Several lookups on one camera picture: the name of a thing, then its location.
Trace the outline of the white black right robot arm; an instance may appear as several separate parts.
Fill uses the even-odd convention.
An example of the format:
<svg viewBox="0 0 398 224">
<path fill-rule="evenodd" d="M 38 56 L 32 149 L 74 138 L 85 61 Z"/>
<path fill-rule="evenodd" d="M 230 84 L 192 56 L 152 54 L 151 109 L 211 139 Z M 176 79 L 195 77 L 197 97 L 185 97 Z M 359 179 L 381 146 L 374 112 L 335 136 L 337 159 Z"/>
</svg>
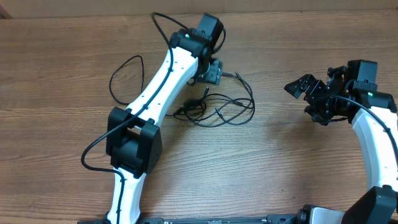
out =
<svg viewBox="0 0 398 224">
<path fill-rule="evenodd" d="M 391 94 L 377 90 L 377 62 L 350 60 L 328 68 L 327 82 L 306 74 L 286 84 L 304 111 L 326 126 L 347 120 L 358 137 L 367 176 L 367 192 L 347 211 L 305 205 L 290 223 L 397 223 L 397 106 Z"/>
</svg>

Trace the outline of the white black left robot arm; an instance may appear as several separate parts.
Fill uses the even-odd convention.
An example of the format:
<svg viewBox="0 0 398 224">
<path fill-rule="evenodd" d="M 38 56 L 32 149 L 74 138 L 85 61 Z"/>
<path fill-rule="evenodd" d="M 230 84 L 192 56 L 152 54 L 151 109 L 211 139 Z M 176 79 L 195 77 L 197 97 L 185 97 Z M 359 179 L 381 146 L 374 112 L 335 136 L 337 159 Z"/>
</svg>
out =
<svg viewBox="0 0 398 224">
<path fill-rule="evenodd" d="M 106 153 L 115 174 L 111 210 L 105 223 L 137 223 L 144 180 L 162 153 L 160 126 L 184 85 L 219 84 L 222 63 L 212 58 L 224 25 L 204 14 L 196 28 L 183 27 L 167 40 L 168 51 L 153 79 L 126 109 L 113 108 L 108 116 Z"/>
</svg>

